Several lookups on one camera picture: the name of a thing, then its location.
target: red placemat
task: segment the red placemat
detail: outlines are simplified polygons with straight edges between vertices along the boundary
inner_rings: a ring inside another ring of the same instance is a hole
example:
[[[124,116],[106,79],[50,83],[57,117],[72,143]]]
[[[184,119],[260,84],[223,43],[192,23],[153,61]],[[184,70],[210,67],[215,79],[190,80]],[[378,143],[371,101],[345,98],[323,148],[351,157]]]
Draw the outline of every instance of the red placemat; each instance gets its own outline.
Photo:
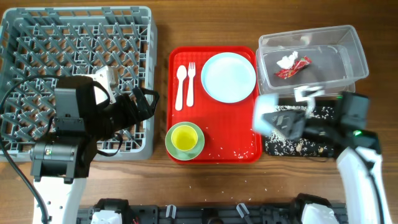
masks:
[[[254,100],[259,95],[256,84],[253,92],[243,101],[222,103],[208,95],[201,84],[201,70],[212,56],[232,52],[248,59],[256,69],[256,56],[248,47],[179,47],[170,54],[169,94],[167,105],[167,130],[173,125],[189,121],[198,125],[205,135],[205,147],[201,154],[190,161],[180,164],[244,164],[258,160],[262,154],[261,136],[251,129]],[[188,69],[189,62],[196,63],[196,75],[193,82],[193,106],[188,107],[187,93],[189,79],[183,83],[183,108],[175,109],[180,65]]]

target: gray dish rack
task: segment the gray dish rack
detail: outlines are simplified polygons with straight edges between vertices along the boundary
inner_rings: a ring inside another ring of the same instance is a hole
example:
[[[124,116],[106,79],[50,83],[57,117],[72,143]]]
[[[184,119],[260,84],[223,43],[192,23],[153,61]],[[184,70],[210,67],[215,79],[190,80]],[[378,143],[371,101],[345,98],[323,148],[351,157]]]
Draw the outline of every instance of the gray dish rack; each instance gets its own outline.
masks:
[[[0,26],[0,97],[29,75],[94,74],[107,65],[119,72],[114,96],[141,86],[153,90],[157,28],[151,10],[131,7],[12,8]],[[51,78],[26,82],[6,101],[2,140],[15,161],[29,161],[34,140],[43,135],[55,112]],[[153,153],[154,118],[120,131],[116,156],[96,160],[148,159]],[[99,141],[114,152],[116,139]],[[5,161],[0,152],[0,161]]]

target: yellow object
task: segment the yellow object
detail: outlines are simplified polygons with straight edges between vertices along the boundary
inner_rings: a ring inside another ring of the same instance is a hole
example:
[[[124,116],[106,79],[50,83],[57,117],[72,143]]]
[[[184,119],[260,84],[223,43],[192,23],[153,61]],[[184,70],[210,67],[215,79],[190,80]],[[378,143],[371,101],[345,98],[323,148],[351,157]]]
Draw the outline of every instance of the yellow object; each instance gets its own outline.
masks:
[[[191,150],[198,143],[198,133],[191,126],[181,125],[174,129],[172,143],[181,151]]]

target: plate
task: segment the plate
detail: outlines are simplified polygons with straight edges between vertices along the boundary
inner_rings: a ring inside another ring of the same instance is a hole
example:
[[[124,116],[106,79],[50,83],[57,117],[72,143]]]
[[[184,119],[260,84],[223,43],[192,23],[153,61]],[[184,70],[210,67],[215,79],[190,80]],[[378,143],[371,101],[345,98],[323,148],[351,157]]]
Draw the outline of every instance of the plate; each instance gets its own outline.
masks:
[[[188,125],[194,128],[194,130],[198,133],[198,143],[196,146],[189,150],[189,151],[181,151],[178,150],[176,147],[174,147],[172,143],[172,133],[175,128],[181,126],[181,125]],[[169,154],[174,157],[175,159],[181,160],[181,161],[189,161],[191,159],[196,158],[196,156],[199,156],[199,154],[202,152],[203,148],[205,147],[205,135],[203,134],[203,131],[195,125],[194,123],[191,122],[180,122],[175,125],[173,125],[169,131],[166,134],[166,139],[165,139],[165,144],[166,144],[166,149],[169,152]]]
[[[248,97],[256,86],[256,71],[242,55],[220,53],[202,68],[201,84],[215,100],[236,103]]]

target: wooden tabletop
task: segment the wooden tabletop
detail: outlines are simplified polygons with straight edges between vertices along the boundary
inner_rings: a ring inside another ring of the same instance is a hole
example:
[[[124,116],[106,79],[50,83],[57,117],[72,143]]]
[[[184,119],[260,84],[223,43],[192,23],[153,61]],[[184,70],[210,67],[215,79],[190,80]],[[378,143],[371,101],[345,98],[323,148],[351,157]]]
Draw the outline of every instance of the wooden tabletop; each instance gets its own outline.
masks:
[[[370,75],[356,82],[368,95],[368,129],[379,134],[383,181],[392,219],[398,222],[398,1],[109,1],[12,0],[10,7],[149,6],[158,28],[155,89],[155,153],[146,161],[92,162],[81,206],[101,198],[125,198],[133,205],[235,205],[289,202],[300,192],[344,202],[336,164],[297,157],[271,157],[244,166],[180,166],[166,155],[169,54],[187,45],[245,45],[258,48],[264,34],[350,24],[355,27]],[[26,175],[30,162],[20,163]],[[5,162],[0,163],[0,223],[31,223],[33,196]]]

